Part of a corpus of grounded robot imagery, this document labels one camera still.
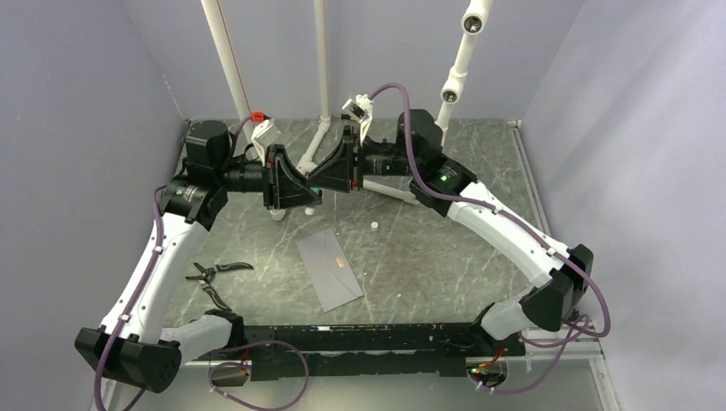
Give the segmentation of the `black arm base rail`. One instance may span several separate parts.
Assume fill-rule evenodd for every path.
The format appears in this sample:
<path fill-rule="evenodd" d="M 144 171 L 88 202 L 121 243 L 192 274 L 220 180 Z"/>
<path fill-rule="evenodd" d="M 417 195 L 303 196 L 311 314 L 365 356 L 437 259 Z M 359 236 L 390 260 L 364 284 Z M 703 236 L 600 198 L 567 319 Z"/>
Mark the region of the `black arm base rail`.
<path fill-rule="evenodd" d="M 498 354 L 523 356 L 518 337 L 476 343 L 466 322 L 392 325 L 249 325 L 255 348 L 209 353 L 202 361 L 247 359 L 254 382 L 280 378 L 430 373 L 463 377 Z"/>

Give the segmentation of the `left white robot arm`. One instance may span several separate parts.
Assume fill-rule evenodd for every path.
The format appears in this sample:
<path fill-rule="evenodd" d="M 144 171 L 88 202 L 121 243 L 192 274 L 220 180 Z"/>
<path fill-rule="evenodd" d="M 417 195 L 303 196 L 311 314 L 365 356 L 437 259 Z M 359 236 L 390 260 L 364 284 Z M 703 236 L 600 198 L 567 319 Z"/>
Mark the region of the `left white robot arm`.
<path fill-rule="evenodd" d="M 184 326 L 166 328 L 173 291 L 230 194 L 260 194 L 270 210 L 317 205 L 322 196 L 283 145 L 248 159 L 235 154 L 239 137 L 220 121 L 189 129 L 183 172 L 152 197 L 150 240 L 127 286 L 100 325 L 81 329 L 75 339 L 96 384 L 109 379 L 160 393 L 191 360 L 213 351 L 233 360 L 244 352 L 243 318 L 229 310 L 212 309 Z"/>

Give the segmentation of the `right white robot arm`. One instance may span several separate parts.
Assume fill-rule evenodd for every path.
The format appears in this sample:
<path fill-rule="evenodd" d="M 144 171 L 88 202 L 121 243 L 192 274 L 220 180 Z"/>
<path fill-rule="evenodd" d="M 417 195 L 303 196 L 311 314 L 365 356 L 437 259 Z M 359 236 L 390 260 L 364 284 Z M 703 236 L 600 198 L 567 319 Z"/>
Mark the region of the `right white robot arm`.
<path fill-rule="evenodd" d="M 309 174 L 310 184 L 349 192 L 367 176 L 411 176 L 410 145 L 423 180 L 410 182 L 414 198 L 490 243 L 530 282 L 530 290 L 491 303 L 472 322 L 477 352 L 495 354 L 505 339 L 531 327 L 560 330 L 588 289 L 582 274 L 592 269 L 589 248 L 568 247 L 520 219 L 472 171 L 443 154 L 443 131 L 426 110 L 400 115 L 395 142 L 361 136 L 360 128 L 345 127 L 336 149 Z"/>

